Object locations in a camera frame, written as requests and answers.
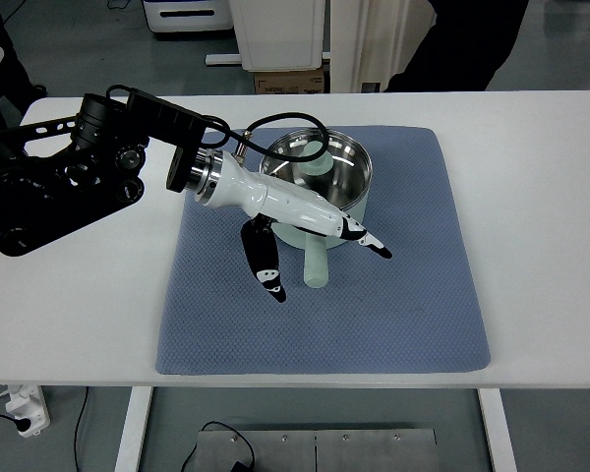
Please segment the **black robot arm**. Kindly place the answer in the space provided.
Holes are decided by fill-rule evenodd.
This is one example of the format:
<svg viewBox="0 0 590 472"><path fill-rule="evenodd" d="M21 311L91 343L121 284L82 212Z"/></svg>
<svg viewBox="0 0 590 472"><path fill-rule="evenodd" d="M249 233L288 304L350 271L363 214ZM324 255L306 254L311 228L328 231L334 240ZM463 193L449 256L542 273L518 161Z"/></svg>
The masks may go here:
<svg viewBox="0 0 590 472"><path fill-rule="evenodd" d="M0 252L19 257L136 203L150 139L188 172L207 118L132 88L88 93L74 117L0 130Z"/></svg>

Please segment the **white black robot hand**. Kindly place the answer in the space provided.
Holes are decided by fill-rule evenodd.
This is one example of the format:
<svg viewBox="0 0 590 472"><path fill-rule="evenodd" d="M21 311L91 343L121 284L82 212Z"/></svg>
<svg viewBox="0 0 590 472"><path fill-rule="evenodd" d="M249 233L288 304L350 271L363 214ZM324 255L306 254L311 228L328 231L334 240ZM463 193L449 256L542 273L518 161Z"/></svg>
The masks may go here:
<svg viewBox="0 0 590 472"><path fill-rule="evenodd" d="M356 241L385 259L390 250L360 222L319 194L266 174L251 172L226 151L201 152L181 158L169 172L169 185L195 194L205 207L239 207L250 219L240 231L249 268L277 302L286 300L271 226L282 223L305 232Z"/></svg>

